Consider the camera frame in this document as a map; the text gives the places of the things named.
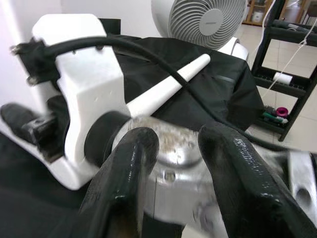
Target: white cord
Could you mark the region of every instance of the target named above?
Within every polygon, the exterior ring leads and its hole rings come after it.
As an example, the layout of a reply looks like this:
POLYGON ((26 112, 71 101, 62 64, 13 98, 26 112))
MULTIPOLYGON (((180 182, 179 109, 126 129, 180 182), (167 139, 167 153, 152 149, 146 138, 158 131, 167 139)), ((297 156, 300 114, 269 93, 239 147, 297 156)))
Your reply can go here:
POLYGON ((264 31, 265 31, 265 21, 269 15, 269 13, 271 12, 274 4, 275 4, 276 0, 273 1, 273 3, 271 4, 271 6, 269 7, 269 9, 267 10, 266 14, 265 14, 265 17, 263 18, 263 22, 262 22, 262 37, 261 37, 261 40, 260 40, 260 43, 259 45, 254 49, 254 51, 250 54, 249 56, 249 64, 250 64, 250 59, 252 58, 252 56, 255 54, 255 52, 258 50, 258 48, 260 47, 260 45, 262 44, 262 41, 264 39, 264 31))
POLYGON ((286 68, 288 67, 288 65, 292 62, 292 60, 294 59, 295 55, 301 50, 301 48, 305 45, 307 45, 307 38, 309 37, 309 35, 311 34, 311 32, 313 31, 314 27, 316 26, 317 23, 317 18, 313 24, 313 26, 311 27, 310 31, 307 33, 307 35, 305 36, 305 38, 298 44, 298 49, 297 51, 294 53, 294 55, 291 57, 291 59, 289 60, 289 62, 285 65, 285 67, 283 68, 282 72, 276 77, 276 79, 273 81, 273 83, 271 84, 271 86, 267 89, 267 91, 264 93, 264 95, 262 96, 262 99, 268 94, 268 92, 271 90, 271 88, 274 86, 274 84, 279 80, 279 78, 281 77, 281 75, 284 73, 284 71, 286 70, 286 68))

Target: pink object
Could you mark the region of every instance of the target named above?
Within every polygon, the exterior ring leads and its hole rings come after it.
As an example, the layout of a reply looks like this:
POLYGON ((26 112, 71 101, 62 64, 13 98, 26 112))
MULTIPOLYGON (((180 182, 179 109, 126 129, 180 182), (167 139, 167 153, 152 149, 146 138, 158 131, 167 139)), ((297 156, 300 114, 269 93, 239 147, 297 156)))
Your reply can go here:
POLYGON ((287 118, 288 117, 287 108, 278 108, 278 109, 276 109, 276 115, 278 117, 281 117, 281 118, 287 118))

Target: white wall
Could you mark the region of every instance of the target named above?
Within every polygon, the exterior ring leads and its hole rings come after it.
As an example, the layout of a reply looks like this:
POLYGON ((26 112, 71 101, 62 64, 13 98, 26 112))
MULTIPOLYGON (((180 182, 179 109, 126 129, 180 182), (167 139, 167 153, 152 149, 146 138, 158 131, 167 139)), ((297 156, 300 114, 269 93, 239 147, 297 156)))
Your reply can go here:
POLYGON ((60 0, 0 0, 0 106, 16 102, 39 110, 34 88, 26 82, 28 73, 9 47, 28 42, 33 25, 47 13, 61 13, 60 0))
POLYGON ((63 13, 91 13, 99 18, 120 18, 121 34, 160 37, 151 12, 151 0, 61 0, 63 13))

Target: white rod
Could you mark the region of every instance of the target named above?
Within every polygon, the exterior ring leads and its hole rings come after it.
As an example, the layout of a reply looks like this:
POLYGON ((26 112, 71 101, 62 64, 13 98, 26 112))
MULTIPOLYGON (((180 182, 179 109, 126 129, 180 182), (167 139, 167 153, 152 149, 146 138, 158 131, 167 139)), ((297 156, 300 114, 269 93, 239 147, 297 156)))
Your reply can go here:
MULTIPOLYGON (((181 68, 178 73, 189 82, 210 63, 210 60, 209 55, 203 54, 181 68)), ((172 76, 166 78, 127 104, 131 117, 152 115, 181 88, 182 86, 172 76)))

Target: black shelf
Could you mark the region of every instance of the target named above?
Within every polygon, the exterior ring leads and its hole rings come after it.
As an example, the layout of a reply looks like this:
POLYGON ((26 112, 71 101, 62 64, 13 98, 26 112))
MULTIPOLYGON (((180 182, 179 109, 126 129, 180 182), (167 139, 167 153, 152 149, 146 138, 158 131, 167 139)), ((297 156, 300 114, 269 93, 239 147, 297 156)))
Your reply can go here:
POLYGON ((272 122, 268 122, 263 120, 262 118, 258 119, 255 123, 255 125, 258 125, 260 127, 265 127, 266 129, 269 129, 273 132, 276 132, 278 134, 283 134, 285 131, 285 128, 283 128, 282 126, 272 123, 272 122))
MULTIPOLYGON (((273 82, 273 80, 267 80, 262 77, 256 77, 256 76, 255 76, 255 80, 256 80, 256 84, 262 88, 269 88, 273 82)), ((306 93, 306 91, 303 89, 295 88, 295 87, 288 86, 281 83, 275 83, 274 86, 272 87, 272 90, 279 93, 288 94, 295 98, 303 97, 306 93)))
MULTIPOLYGON (((275 39, 298 44, 302 42, 306 36, 306 33, 304 32, 296 32, 273 26, 274 20, 278 20, 280 18, 284 4, 285 0, 279 0, 275 2, 275 5, 272 9, 270 18, 264 31, 263 42, 259 47, 256 59, 252 67, 252 74, 255 77, 256 84, 263 88, 269 88, 273 82, 275 74, 277 72, 280 72, 262 66, 271 40, 275 39)), ((311 28, 311 26, 300 26, 306 29, 311 28)), ((307 45, 317 47, 317 34, 312 33, 309 35, 309 37, 307 38, 307 45)), ((285 139, 287 133, 293 126, 295 120, 297 119, 301 110, 303 109, 306 101, 308 100, 309 96, 311 95, 315 86, 317 85, 317 67, 314 69, 313 73, 309 78, 289 73, 285 74, 291 75, 293 77, 290 85, 276 83, 272 87, 272 90, 297 98, 297 102, 295 103, 288 117, 289 122, 287 124, 275 124, 273 122, 264 121, 263 118, 259 118, 255 123, 260 127, 281 134, 279 141, 283 141, 285 139)))

